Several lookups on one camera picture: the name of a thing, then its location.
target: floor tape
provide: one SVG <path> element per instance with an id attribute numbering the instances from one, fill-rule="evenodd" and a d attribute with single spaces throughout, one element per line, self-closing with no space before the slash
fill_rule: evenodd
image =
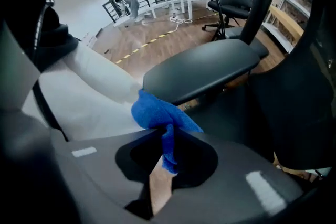
<path id="1" fill-rule="evenodd" d="M 163 37 L 165 37 L 166 35 L 168 35 L 168 34 L 170 34 L 170 33 L 172 33 L 172 32 L 174 32 L 174 31 L 169 31 L 169 32 L 167 32 L 167 33 L 165 33 L 165 34 L 159 35 L 157 38 L 152 39 L 151 41 L 149 41 L 149 42 L 147 42 L 146 44 L 142 45 L 140 48 L 135 49 L 134 51 L 132 51 L 131 54 L 127 54 L 127 55 L 125 55 L 122 59 L 120 59 L 119 61 L 117 61 L 116 64 L 121 63 L 124 59 L 127 59 L 127 58 L 129 58 L 131 55 L 137 53 L 141 48 L 146 47 L 146 46 L 149 45 L 150 43 L 154 43 L 154 42 L 157 41 L 159 38 L 163 38 Z"/>

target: black strap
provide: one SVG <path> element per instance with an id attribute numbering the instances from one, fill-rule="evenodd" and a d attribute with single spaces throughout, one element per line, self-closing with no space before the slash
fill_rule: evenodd
<path id="1" fill-rule="evenodd" d="M 69 141 L 66 137 L 65 133 L 63 132 L 61 126 L 59 126 L 54 114 L 52 113 L 46 99 L 43 96 L 43 93 L 41 91 L 41 87 L 38 81 L 36 81 L 35 85 L 33 86 L 33 93 L 35 96 L 36 103 L 41 111 L 41 114 L 43 115 L 44 119 L 48 122 L 49 126 L 51 128 L 59 130 L 65 139 L 65 141 Z"/>

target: gray pants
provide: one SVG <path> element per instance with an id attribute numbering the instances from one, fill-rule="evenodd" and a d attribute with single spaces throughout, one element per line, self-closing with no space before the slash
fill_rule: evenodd
<path id="1" fill-rule="evenodd" d="M 131 18 L 136 19 L 139 11 L 139 1 L 138 0 L 125 0 L 127 4 L 131 7 Z"/>

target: cable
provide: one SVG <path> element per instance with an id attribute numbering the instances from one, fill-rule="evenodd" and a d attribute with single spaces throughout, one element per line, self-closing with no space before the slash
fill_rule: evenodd
<path id="1" fill-rule="evenodd" d="M 216 16 L 216 15 L 217 14 L 206 15 L 206 16 L 202 16 L 200 18 L 194 19 L 194 20 L 199 20 L 199 19 L 202 19 L 202 18 L 205 18 L 205 17 Z M 171 22 L 177 23 L 176 29 L 174 31 L 171 31 L 170 33 L 176 32 L 181 24 L 191 24 L 194 21 L 194 20 L 190 20 L 190 19 L 177 19 L 173 16 L 170 17 L 169 20 Z"/>

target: blue cloth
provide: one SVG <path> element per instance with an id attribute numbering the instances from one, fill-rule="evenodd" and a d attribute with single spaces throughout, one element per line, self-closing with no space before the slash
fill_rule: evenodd
<path id="1" fill-rule="evenodd" d="M 171 173 L 177 173 L 174 166 L 174 127 L 187 131 L 203 130 L 178 107 L 159 100 L 154 95 L 139 90 L 139 99 L 132 107 L 132 115 L 138 125 L 145 129 L 165 127 L 162 135 L 163 165 Z"/>

